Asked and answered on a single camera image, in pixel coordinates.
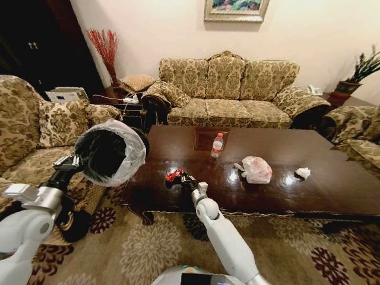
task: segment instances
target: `tissue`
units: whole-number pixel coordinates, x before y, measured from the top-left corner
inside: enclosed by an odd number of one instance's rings
[[[311,170],[308,167],[306,167],[306,168],[298,168],[296,170],[296,173],[299,176],[303,177],[304,179],[307,179],[310,176],[310,174],[311,174]]]
[[[272,178],[272,168],[261,157],[247,156],[242,160],[243,167],[235,163],[234,166],[241,171],[242,177],[250,184],[268,184]]]

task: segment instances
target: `picture frame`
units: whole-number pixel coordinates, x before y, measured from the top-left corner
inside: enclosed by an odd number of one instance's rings
[[[204,21],[262,23],[269,0],[205,0]]]

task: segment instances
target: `patterned rug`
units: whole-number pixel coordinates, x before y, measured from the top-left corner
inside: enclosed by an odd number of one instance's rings
[[[148,285],[165,269],[183,264],[225,273],[195,215],[155,213],[155,223],[143,226],[117,206],[119,192],[104,197],[84,239],[40,247],[29,284]],[[322,220],[229,218],[272,284],[380,284],[380,229],[375,225],[325,235]]]

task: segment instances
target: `white wall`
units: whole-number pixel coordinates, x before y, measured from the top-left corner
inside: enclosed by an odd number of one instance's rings
[[[158,76],[162,57],[207,58],[231,50],[247,59],[288,59],[301,66],[296,84],[332,91],[353,71],[354,57],[380,49],[379,0],[270,0],[262,24],[205,23],[204,0],[71,0],[82,30],[119,36],[119,78]],[[88,41],[105,86],[109,76]],[[380,72],[355,97],[380,104]]]

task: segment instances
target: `wooden coffee table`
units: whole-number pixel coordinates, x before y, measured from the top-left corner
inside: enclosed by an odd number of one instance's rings
[[[210,156],[213,139],[224,133],[219,158]],[[165,187],[164,174],[182,168],[221,211],[282,217],[374,221],[380,218],[380,181],[311,130],[153,126],[146,164],[126,183],[122,205],[153,223],[152,211],[192,213],[190,193]],[[233,167],[259,156],[272,167],[269,184],[248,184]],[[307,180],[295,177],[311,169]]]

